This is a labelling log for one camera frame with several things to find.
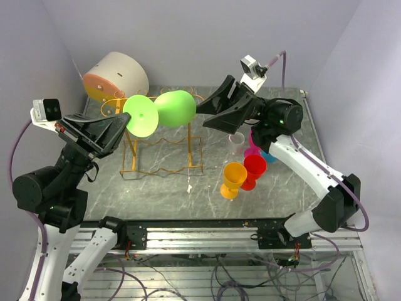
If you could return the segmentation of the clear wine glass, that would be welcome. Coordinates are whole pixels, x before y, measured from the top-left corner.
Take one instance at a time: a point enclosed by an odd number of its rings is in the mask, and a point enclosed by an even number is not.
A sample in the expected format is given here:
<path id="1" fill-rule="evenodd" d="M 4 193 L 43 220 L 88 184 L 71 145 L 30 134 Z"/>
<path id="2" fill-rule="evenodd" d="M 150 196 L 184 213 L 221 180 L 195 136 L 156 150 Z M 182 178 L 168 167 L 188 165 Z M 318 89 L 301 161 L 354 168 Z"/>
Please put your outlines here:
<path id="1" fill-rule="evenodd" d="M 244 135 L 240 132 L 228 135 L 228 148 L 232 155 L 241 153 L 244 146 Z"/>

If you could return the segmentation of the pink plastic wine glass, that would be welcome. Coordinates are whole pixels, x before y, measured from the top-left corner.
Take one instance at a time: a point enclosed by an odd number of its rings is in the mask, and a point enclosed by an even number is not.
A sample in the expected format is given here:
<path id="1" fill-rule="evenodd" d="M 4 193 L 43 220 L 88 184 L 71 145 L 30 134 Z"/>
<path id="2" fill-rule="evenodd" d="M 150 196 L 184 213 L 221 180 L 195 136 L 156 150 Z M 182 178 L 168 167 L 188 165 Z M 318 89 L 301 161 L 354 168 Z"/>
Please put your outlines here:
<path id="1" fill-rule="evenodd" d="M 258 146 L 256 146 L 253 142 L 253 138 L 252 138 L 252 132 L 250 132 L 249 134 L 249 138 L 248 138 L 248 142 L 249 142 L 249 147 L 244 151 L 244 157 L 250 156 L 250 155 L 261 155 L 261 150 Z"/>

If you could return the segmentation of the green plastic wine glass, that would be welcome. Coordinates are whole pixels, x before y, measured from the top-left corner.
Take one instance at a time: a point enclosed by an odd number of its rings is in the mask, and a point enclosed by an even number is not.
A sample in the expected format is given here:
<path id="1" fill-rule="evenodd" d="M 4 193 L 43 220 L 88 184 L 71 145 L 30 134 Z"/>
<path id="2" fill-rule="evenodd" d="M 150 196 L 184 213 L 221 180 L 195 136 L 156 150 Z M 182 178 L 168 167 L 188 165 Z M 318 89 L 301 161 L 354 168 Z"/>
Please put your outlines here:
<path id="1" fill-rule="evenodd" d="M 134 95 L 125 101 L 123 113 L 130 116 L 126 129 L 134 136 L 148 137 L 159 125 L 180 127 L 196 114 L 194 97 L 184 90 L 165 92 L 155 99 Z"/>

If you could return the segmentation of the red plastic wine glass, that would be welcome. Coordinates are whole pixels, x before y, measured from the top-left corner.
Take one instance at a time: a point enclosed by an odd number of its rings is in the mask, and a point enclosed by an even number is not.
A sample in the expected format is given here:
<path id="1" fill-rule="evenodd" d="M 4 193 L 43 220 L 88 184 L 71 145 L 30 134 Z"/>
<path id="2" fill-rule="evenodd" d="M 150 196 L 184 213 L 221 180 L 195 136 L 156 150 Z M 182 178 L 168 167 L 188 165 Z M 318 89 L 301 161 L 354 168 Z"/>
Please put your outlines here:
<path id="1" fill-rule="evenodd" d="M 250 191 L 256 187 L 256 181 L 266 172 L 267 163 L 260 155 L 252 154 L 244 159 L 243 165 L 247 170 L 247 178 L 241 189 Z"/>

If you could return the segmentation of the yellow plastic wine glass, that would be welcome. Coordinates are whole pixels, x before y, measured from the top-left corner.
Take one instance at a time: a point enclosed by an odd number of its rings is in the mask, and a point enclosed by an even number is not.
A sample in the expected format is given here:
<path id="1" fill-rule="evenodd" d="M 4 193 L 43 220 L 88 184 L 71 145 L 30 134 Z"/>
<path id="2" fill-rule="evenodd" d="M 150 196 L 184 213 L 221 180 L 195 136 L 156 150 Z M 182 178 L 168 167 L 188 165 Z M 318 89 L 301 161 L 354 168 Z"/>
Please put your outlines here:
<path id="1" fill-rule="evenodd" d="M 220 193 L 225 199 L 234 199 L 239 193 L 239 188 L 247 178 L 246 168 L 238 162 L 231 162 L 223 172 L 223 184 Z"/>

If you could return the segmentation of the blue plastic wine glass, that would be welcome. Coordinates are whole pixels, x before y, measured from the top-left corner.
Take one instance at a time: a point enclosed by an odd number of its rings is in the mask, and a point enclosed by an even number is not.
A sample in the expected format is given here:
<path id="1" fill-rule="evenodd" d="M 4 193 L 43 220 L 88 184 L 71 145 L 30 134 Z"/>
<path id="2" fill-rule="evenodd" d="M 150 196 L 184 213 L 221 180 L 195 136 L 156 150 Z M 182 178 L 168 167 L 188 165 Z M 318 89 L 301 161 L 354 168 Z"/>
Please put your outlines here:
<path id="1" fill-rule="evenodd" d="M 261 151 L 261 156 L 262 156 L 262 158 L 264 158 L 264 160 L 267 162 L 267 163 L 274 163 L 274 162 L 276 162 L 277 161 L 277 158 L 275 158 L 274 156 L 272 156 L 270 153 L 267 153 L 267 152 L 265 152 L 265 151 Z"/>

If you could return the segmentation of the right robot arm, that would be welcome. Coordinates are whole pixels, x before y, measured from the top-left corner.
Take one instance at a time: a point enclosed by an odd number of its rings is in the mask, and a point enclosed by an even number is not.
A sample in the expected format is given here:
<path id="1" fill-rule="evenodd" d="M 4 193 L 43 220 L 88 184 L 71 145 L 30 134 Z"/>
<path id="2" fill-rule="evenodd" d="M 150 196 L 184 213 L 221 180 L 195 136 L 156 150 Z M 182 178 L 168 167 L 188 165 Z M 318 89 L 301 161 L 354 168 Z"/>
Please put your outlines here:
<path id="1" fill-rule="evenodd" d="M 234 134 L 247 120 L 253 143 L 288 166 L 306 182 L 319 203 L 284 219 L 274 238 L 283 248 L 292 247 L 298 237 L 317 230 L 334 233 L 360 210 L 360 179 L 332 169 L 294 137 L 301 128 L 303 108 L 296 100 L 284 97 L 263 98 L 257 88 L 228 75 L 222 85 L 196 108 L 198 114 L 209 114 L 204 127 Z"/>

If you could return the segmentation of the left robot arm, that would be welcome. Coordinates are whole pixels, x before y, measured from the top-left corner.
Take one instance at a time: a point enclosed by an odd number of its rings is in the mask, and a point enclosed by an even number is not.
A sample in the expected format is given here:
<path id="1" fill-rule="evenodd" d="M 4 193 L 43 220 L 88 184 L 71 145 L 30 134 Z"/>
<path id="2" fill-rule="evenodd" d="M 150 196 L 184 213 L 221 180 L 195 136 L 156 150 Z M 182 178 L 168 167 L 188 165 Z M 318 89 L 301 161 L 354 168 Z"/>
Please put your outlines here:
<path id="1" fill-rule="evenodd" d="M 90 242 L 73 261 L 70 248 L 85 215 L 88 193 L 78 188 L 97 159 L 117 148 L 130 120 L 128 113 L 90 119 L 82 114 L 50 119 L 31 114 L 31 124 L 50 130 L 65 141 L 53 166 L 13 180 L 19 209 L 38 224 L 36 253 L 21 300 L 79 300 L 85 282 L 111 249 L 128 243 L 127 222 L 107 216 Z"/>

